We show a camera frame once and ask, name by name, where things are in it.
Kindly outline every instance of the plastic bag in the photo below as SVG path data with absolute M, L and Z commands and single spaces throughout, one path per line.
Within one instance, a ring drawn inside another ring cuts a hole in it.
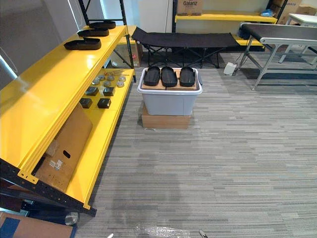
M 135 228 L 136 238 L 190 238 L 189 231 L 170 227 L 139 224 Z

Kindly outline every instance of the galanz box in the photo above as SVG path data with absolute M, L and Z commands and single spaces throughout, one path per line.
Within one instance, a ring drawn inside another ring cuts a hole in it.
M 178 0 L 177 15 L 199 16 L 203 12 L 203 0 Z

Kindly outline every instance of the black tray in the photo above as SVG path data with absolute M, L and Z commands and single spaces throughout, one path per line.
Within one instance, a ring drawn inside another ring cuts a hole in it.
M 191 67 L 183 67 L 180 70 L 179 84 L 182 87 L 192 87 L 195 84 L 195 72 Z
M 157 86 L 159 83 L 160 70 L 159 67 L 152 66 L 145 72 L 143 83 L 147 86 Z
M 171 67 L 163 67 L 161 70 L 161 77 L 164 87 L 175 87 L 177 85 L 176 72 L 174 72 Z
M 64 47 L 68 50 L 98 50 L 101 47 L 101 41 L 95 38 L 86 38 L 84 37 L 83 40 L 75 40 L 66 42 Z
M 115 28 L 115 21 L 94 22 L 94 23 L 90 23 L 89 27 L 95 28 L 95 29 L 99 29 L 99 28 L 113 29 Z
M 77 32 L 78 36 L 108 36 L 108 28 L 89 29 Z

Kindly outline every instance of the white table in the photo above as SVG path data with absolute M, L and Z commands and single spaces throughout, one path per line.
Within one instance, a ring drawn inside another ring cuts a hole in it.
M 292 20 L 296 21 L 301 26 L 317 27 L 317 16 L 290 13 L 285 25 L 289 25 Z M 305 46 L 305 48 L 302 51 L 303 54 L 308 49 L 308 47 L 309 46 Z M 291 48 L 292 48 L 292 45 L 289 45 L 285 52 L 286 53 L 289 52 L 291 50 Z M 283 55 L 278 62 L 282 63 L 284 61 L 285 57 L 286 57 L 286 55 Z M 315 57 L 314 60 L 310 64 L 314 65 L 316 62 L 317 62 L 317 57 Z

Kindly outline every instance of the black folding cot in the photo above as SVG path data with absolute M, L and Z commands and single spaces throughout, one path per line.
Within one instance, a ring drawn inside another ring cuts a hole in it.
M 200 68 L 202 68 L 203 62 L 207 61 L 213 64 L 216 68 L 219 68 L 218 53 L 227 47 L 239 46 L 230 33 L 148 33 L 137 27 L 132 35 L 132 38 L 139 41 L 148 50 L 149 67 L 159 62 L 163 62 L 165 65 L 167 65 L 168 62 L 172 62 L 179 67 L 184 67 L 186 51 L 190 51 L 196 55 L 198 59 L 190 62 L 186 66 L 200 62 Z M 177 53 L 183 54 L 182 65 L 171 59 L 167 52 L 169 48 L 173 50 L 173 55 Z M 151 63 L 151 56 L 154 54 L 160 55 L 163 60 Z M 209 59 L 214 54 L 217 55 L 217 64 L 213 63 L 211 59 Z

